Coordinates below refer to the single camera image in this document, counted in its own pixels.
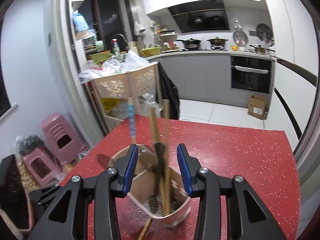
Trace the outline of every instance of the oven handle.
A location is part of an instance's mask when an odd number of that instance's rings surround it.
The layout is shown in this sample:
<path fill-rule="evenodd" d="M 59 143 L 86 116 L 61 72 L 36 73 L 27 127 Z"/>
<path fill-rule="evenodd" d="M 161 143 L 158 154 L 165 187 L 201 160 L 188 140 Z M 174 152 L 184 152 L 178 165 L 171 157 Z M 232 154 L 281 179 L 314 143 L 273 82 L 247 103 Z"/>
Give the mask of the oven handle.
<path fill-rule="evenodd" d="M 253 72 L 258 74 L 268 74 L 269 71 L 266 69 L 257 69 L 257 68 L 249 68 L 249 67 L 240 67 L 240 66 L 231 66 L 235 67 L 236 70 L 244 71 L 244 72 Z"/>

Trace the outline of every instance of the tile floor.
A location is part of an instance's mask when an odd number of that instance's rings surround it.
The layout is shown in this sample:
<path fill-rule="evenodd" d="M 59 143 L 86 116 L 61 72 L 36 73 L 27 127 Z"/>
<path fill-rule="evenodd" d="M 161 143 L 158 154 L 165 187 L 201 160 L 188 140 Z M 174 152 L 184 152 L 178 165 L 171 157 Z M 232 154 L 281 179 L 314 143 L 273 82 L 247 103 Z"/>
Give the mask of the tile floor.
<path fill-rule="evenodd" d="M 264 129 L 263 120 L 247 112 L 248 109 L 242 107 L 181 99 L 179 120 Z"/>

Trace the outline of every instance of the white countertop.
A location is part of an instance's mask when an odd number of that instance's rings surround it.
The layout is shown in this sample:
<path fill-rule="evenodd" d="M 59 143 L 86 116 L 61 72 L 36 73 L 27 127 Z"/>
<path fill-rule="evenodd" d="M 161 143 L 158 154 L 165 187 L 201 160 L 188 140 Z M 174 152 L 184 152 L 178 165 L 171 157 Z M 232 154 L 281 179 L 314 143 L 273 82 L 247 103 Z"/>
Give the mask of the white countertop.
<path fill-rule="evenodd" d="M 271 55 L 265 54 L 257 54 L 248 51 L 234 51 L 234 50 L 194 50 L 194 51 L 176 51 L 176 52 L 164 52 L 160 53 L 159 55 L 145 57 L 146 60 L 158 58 L 158 57 L 165 57 L 165 56 L 172 56 L 172 55 L 184 55 L 184 54 L 208 54 L 208 53 L 215 53 L 215 54 L 229 54 L 233 56 L 245 56 L 245 57 L 255 57 L 255 58 L 262 58 L 262 59 L 269 59 L 269 60 L 276 60 L 275 57 Z"/>

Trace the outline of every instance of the red speckled tabletop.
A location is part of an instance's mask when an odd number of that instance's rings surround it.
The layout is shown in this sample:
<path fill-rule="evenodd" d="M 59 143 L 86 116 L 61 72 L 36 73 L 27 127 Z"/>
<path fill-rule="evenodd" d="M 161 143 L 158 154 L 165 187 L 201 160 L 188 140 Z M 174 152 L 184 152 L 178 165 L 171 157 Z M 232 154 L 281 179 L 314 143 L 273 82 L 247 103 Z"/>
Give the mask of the red speckled tabletop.
<path fill-rule="evenodd" d="M 158 119 L 160 132 L 163 119 Z M 136 116 L 136 137 L 138 144 L 152 146 L 147 117 Z M 217 175 L 232 178 L 240 174 L 251 184 L 265 205 L 276 218 L 288 240 L 294 240 L 300 214 L 300 190 L 296 163 L 288 139 L 283 131 L 269 131 L 220 126 L 185 121 L 169 120 L 170 166 L 179 170 L 176 149 L 184 143 L 190 156 L 199 159 Z M 68 174 L 65 183 L 73 175 L 83 178 L 100 174 L 105 167 L 100 163 L 116 154 L 131 143 L 128 120 L 125 120 L 106 136 L 89 155 Z M 227 215 L 225 199 L 222 202 L 221 239 L 227 239 Z M 89 206 L 88 240 L 94 239 L 93 210 Z M 138 238 L 148 216 L 129 197 L 117 199 L 117 214 L 122 240 Z M 191 212 L 180 225 L 165 228 L 153 221 L 145 239 L 193 239 L 198 199 L 191 199 Z"/>

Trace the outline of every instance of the black range hood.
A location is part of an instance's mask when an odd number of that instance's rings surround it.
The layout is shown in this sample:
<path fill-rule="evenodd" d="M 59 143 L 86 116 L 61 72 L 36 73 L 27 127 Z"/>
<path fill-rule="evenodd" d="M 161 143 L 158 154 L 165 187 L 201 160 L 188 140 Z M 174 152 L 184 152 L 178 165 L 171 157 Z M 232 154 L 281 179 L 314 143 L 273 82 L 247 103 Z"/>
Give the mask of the black range hood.
<path fill-rule="evenodd" d="M 229 30 L 223 0 L 202 0 L 168 8 L 182 33 Z"/>

